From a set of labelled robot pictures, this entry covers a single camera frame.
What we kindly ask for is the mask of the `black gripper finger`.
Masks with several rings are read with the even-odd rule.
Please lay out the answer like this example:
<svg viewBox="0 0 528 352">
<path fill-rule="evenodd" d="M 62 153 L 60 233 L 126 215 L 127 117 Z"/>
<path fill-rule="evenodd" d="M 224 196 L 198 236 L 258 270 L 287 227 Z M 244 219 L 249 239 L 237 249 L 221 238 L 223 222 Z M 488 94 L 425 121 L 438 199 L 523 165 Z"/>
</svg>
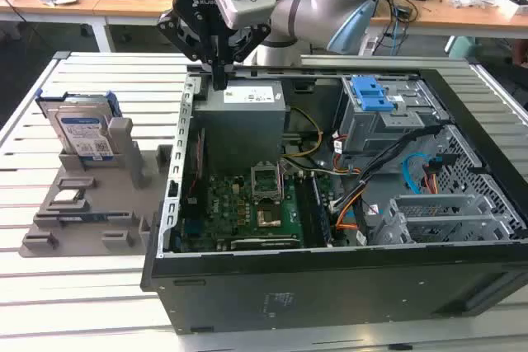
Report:
<svg viewBox="0 0 528 352">
<path fill-rule="evenodd" d="M 192 12 L 185 22 L 175 12 L 164 12 L 157 24 L 160 32 L 188 59 L 200 61 L 203 69 L 211 74 L 214 89 L 220 89 L 220 66 L 217 46 L 213 42 L 210 27 L 200 12 Z"/>
<path fill-rule="evenodd" d="M 226 28 L 219 36 L 219 88 L 225 89 L 234 63 L 243 62 L 271 33 L 269 25 L 255 25 L 233 30 Z"/>
</svg>

